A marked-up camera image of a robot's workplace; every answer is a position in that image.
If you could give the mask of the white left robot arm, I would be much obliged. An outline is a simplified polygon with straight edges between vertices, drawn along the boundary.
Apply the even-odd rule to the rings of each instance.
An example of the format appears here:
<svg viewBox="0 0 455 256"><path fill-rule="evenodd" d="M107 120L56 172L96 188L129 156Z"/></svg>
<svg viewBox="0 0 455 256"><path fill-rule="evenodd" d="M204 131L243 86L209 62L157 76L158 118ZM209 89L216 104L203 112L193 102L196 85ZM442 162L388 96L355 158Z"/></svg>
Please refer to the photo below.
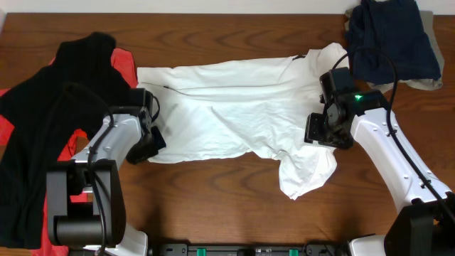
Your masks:
<svg viewBox="0 0 455 256"><path fill-rule="evenodd" d="M147 255L148 237L127 223L119 180L124 161L138 164L166 143L154 124L161 106L145 89L132 89L127 106L108 107L85 87L80 91L106 111L90 143L46 174L48 237L71 255Z"/></svg>

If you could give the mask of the white t-shirt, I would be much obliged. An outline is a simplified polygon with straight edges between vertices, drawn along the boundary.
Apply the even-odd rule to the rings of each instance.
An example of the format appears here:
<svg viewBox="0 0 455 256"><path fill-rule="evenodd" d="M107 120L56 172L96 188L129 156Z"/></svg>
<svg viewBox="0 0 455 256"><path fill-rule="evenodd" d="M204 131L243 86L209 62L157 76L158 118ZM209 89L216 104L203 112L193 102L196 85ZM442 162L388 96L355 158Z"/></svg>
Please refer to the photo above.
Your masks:
<svg viewBox="0 0 455 256"><path fill-rule="evenodd" d="M139 68L139 87L161 106L166 147L153 162L229 159L252 152L279 162L279 187L290 199L322 187L336 170L333 148L304 140L308 116L322 112L320 77L346 67L331 43L304 55L211 65Z"/></svg>

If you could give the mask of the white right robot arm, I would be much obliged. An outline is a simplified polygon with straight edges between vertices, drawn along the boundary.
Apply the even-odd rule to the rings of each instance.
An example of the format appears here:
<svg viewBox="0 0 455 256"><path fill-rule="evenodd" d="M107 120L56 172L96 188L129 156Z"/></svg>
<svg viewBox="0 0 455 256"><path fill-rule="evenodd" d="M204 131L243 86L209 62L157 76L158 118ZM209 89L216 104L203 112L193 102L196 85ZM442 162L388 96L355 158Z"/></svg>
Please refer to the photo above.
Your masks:
<svg viewBox="0 0 455 256"><path fill-rule="evenodd" d="M390 191L397 217L384 235L347 242L336 255L453 255L454 193L401 130L378 90L360 91L347 68L320 78L322 113L308 116L305 140L337 149L362 146Z"/></svg>

